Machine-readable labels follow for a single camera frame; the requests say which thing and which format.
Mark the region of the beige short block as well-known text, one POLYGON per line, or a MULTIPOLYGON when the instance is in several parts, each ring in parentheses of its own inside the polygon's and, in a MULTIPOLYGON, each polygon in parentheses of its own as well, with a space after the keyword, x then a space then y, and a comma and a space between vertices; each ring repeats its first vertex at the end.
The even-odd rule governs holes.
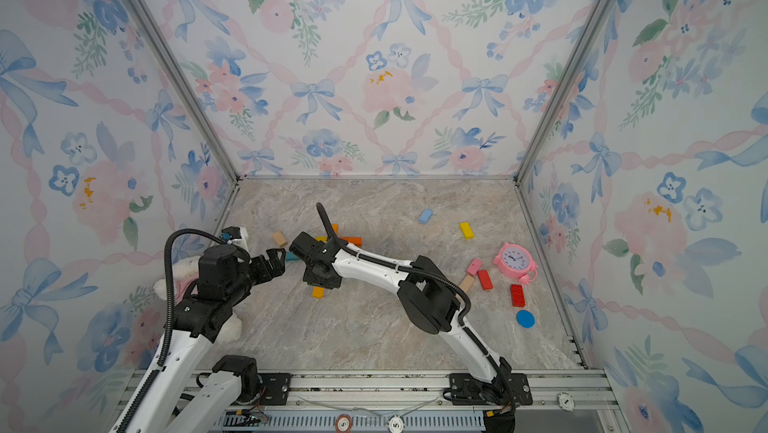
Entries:
POLYGON ((272 238, 280 248, 284 248, 288 245, 288 240, 284 234, 280 231, 276 231, 272 234, 272 238))

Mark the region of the small yellow short block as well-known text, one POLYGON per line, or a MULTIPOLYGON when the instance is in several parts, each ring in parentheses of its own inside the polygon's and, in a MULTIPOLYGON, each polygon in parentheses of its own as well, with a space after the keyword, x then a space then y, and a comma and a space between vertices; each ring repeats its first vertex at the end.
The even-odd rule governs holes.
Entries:
POLYGON ((473 230, 468 222, 462 222, 459 226, 465 239, 472 239, 474 237, 473 230))

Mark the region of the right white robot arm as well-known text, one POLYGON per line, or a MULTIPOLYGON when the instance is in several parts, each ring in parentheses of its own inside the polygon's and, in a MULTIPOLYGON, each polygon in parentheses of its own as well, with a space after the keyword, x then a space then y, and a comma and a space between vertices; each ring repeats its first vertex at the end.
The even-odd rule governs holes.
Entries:
POLYGON ((341 239, 332 228, 324 206, 316 209, 326 230, 324 241, 302 232, 290 251, 305 264, 303 281, 313 287, 338 289, 352 279, 397 296, 409 321, 421 331, 437 335, 464 361, 479 384, 484 400, 513 408, 511 366, 481 339, 467 319, 468 294, 450 281, 429 258, 397 260, 366 251, 341 239))

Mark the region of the beige long block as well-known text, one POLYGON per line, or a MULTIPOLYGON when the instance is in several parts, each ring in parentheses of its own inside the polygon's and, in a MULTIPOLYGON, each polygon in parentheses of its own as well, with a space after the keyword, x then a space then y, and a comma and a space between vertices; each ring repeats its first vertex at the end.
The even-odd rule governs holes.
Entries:
POLYGON ((466 275, 461 281, 461 283, 459 284, 459 287, 461 288, 462 291, 464 291, 465 293, 468 293, 472 288, 472 286, 474 285, 475 280, 476 280, 475 276, 466 275))

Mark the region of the red-orange long block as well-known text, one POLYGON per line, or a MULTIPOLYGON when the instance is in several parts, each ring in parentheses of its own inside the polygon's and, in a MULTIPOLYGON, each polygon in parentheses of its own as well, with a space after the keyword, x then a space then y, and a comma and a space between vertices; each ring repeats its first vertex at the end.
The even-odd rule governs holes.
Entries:
POLYGON ((361 237, 343 237, 344 241, 347 241, 348 243, 351 243, 359 248, 362 247, 362 238, 361 237))

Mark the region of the red long block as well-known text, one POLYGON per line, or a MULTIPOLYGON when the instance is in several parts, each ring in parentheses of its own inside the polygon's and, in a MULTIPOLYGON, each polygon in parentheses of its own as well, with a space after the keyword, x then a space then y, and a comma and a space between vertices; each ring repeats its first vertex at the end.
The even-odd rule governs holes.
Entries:
POLYGON ((484 270, 484 269, 479 270, 476 276, 483 290, 492 290, 494 288, 490 274, 488 273, 487 270, 484 270))

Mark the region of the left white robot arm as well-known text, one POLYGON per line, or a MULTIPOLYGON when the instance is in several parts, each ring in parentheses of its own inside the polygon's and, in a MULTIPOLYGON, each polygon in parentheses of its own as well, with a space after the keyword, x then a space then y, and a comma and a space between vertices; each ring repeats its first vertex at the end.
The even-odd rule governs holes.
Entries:
POLYGON ((220 237, 183 228, 171 233, 164 247, 166 321, 161 343, 126 407, 115 432, 206 432, 232 404, 253 405, 266 391, 252 357, 226 355, 208 375, 202 389, 183 409, 177 404, 201 359, 219 337, 233 309, 251 289, 281 276, 286 252, 272 248, 252 256, 237 227, 220 237), (175 298, 172 249, 184 235, 212 241, 199 259, 199 276, 182 299, 175 298))

